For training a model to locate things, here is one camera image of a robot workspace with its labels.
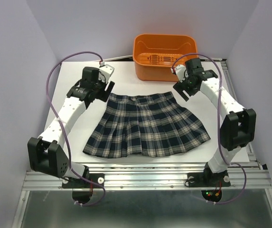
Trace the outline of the navy plaid pleated skirt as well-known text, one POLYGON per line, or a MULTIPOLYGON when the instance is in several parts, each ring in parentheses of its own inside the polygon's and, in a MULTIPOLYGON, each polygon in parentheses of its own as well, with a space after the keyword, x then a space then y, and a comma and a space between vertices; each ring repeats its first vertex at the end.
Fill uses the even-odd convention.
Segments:
POLYGON ((180 106, 172 92, 111 94, 83 153, 108 159, 132 154, 166 157, 188 152, 209 140, 202 122, 180 106))

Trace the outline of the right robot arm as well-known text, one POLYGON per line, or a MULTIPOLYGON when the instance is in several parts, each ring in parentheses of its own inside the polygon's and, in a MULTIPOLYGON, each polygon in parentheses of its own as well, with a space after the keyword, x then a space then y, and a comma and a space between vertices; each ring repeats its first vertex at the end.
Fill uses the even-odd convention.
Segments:
POLYGON ((204 70, 199 58, 172 66, 171 72, 178 78, 174 89, 185 101, 201 92, 217 110, 218 148, 202 172, 188 174, 189 186, 211 186, 217 182, 228 185, 227 168, 232 159, 254 139, 256 112, 239 104, 223 87, 222 74, 204 70))

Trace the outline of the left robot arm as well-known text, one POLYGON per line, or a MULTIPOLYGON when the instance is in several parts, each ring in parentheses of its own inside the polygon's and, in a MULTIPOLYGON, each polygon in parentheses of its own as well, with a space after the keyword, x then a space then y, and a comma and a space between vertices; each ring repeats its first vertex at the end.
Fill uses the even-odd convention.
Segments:
POLYGON ((78 118, 96 99, 106 102, 115 83, 110 81, 114 68, 86 66, 82 78, 68 91, 64 103, 48 128, 27 143, 31 169, 58 178, 73 178, 78 187, 89 183, 87 166, 71 161, 71 153, 65 153, 67 143, 78 118))

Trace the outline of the orange plastic basket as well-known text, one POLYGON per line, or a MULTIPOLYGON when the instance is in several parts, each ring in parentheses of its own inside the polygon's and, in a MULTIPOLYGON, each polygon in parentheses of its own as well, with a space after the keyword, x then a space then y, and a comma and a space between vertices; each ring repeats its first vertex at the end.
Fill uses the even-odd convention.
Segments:
POLYGON ((134 39, 133 61, 138 79, 142 81, 177 82, 171 67, 184 64, 196 58, 196 55, 184 57, 184 54, 196 53, 196 41, 186 35, 141 34, 134 39))

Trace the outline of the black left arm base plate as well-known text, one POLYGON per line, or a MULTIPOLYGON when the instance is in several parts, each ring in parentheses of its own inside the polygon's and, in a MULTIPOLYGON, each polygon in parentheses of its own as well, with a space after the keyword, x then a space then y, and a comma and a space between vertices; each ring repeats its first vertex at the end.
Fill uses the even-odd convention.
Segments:
MULTIPOLYGON (((104 178, 104 173, 91 173, 89 180, 92 182, 98 182, 99 178, 104 178)), ((93 187, 92 184, 82 180, 82 179, 75 179, 75 178, 66 178, 68 182, 62 181, 62 188, 63 189, 83 189, 83 188, 90 188, 93 187)))

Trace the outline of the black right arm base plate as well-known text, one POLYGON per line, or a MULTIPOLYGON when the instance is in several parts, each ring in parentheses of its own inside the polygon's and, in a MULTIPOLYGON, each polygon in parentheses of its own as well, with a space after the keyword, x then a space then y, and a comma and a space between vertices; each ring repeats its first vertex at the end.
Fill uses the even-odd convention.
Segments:
POLYGON ((189 188, 213 188, 213 187, 230 187, 230 180, 225 181, 228 173, 211 173, 204 174, 203 172, 191 172, 187 174, 187 179, 184 185, 189 188))

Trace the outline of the aluminium table frame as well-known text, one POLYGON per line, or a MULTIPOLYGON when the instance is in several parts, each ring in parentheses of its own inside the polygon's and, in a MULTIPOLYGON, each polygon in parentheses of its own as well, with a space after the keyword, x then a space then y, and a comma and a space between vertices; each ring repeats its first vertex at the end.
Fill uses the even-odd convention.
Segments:
POLYGON ((228 170, 231 187, 222 189, 222 199, 238 195, 232 203, 205 203, 200 189, 185 186, 187 174, 202 171, 216 150, 216 110, 200 93, 188 102, 179 95, 175 98, 204 123, 210 141, 191 152, 156 159, 141 155, 103 159, 83 154, 86 140, 106 108, 105 103, 95 101, 76 122, 69 141, 75 162, 88 165, 91 173, 105 174, 104 200, 94 207, 77 206, 72 190, 62 188, 60 179, 29 171, 13 227, 272 228, 271 177, 251 145, 234 158, 242 167, 228 170))

